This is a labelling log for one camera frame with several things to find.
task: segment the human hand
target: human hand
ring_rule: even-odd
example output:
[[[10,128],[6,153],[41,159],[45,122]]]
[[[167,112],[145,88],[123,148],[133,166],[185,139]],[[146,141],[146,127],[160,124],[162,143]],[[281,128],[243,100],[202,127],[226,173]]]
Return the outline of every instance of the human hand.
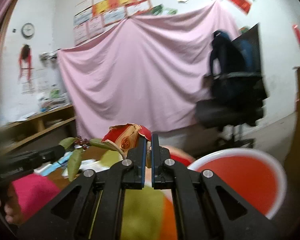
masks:
[[[19,226],[23,223],[23,215],[21,212],[21,207],[18,203],[18,196],[12,184],[10,184],[8,187],[7,195],[9,200],[4,205],[4,211],[6,213],[5,219],[9,224],[15,224]]]

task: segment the pink bedsheet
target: pink bedsheet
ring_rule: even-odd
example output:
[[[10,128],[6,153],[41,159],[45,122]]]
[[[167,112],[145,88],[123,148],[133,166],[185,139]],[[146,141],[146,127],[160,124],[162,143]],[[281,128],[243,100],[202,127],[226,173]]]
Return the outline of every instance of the pink bedsheet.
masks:
[[[137,123],[169,131],[195,123],[212,34],[238,28],[218,1],[175,16],[134,16],[72,49],[58,62],[77,114],[78,134],[102,138],[110,126]]]

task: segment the green leaf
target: green leaf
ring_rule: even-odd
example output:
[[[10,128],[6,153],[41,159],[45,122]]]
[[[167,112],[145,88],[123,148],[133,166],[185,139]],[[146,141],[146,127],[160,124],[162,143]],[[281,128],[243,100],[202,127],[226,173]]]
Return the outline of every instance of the green leaf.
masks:
[[[110,146],[106,145],[105,143],[101,142],[101,139],[91,139],[89,141],[91,146],[107,149],[107,150],[115,150],[114,148],[111,148]]]
[[[82,152],[83,152],[82,148],[75,149],[69,158],[68,161],[69,181],[73,181],[79,171],[79,167],[82,161],[82,156],[81,156]]]
[[[64,149],[66,150],[75,142],[75,140],[76,140],[76,138],[69,137],[69,138],[63,139],[61,142],[59,142],[59,144],[61,146],[63,146]]]

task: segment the red packaging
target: red packaging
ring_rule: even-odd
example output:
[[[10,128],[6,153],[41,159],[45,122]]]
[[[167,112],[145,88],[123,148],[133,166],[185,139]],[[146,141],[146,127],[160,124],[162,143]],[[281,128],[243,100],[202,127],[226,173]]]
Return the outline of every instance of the red packaging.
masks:
[[[138,145],[139,136],[151,141],[151,132],[146,127],[127,123],[110,127],[110,131],[104,136],[102,142],[116,148],[125,159],[128,150]]]

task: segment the wall clock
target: wall clock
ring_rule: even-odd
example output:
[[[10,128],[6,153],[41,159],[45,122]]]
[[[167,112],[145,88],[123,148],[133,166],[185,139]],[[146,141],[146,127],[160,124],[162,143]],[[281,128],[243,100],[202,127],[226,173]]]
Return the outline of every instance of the wall clock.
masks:
[[[21,28],[21,34],[26,39],[31,39],[34,35],[34,25],[32,23],[26,23]]]

